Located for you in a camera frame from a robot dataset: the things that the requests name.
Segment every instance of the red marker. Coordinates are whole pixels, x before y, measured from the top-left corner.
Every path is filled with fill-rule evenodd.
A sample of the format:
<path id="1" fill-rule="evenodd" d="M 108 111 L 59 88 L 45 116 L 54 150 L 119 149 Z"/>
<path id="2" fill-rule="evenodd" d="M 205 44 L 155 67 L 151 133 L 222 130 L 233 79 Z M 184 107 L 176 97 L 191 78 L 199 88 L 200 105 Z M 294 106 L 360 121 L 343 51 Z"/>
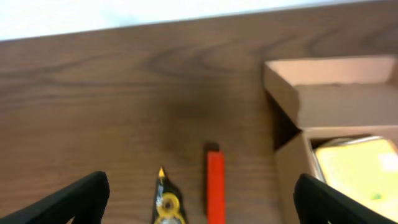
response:
<path id="1" fill-rule="evenodd" d="M 218 150 L 207 152 L 208 224 L 225 224 L 224 155 Z"/>

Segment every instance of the open cardboard box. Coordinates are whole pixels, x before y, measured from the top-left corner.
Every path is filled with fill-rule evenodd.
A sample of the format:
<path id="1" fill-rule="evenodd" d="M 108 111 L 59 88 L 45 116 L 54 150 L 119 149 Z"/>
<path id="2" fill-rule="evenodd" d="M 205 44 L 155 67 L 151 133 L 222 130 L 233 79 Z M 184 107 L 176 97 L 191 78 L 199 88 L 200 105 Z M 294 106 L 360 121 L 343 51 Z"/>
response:
<path id="1" fill-rule="evenodd" d="M 266 62 L 264 86 L 301 132 L 275 153 L 286 224 L 298 224 L 293 192 L 302 173 L 321 179 L 312 143 L 378 135 L 398 145 L 398 64 L 392 56 Z"/>

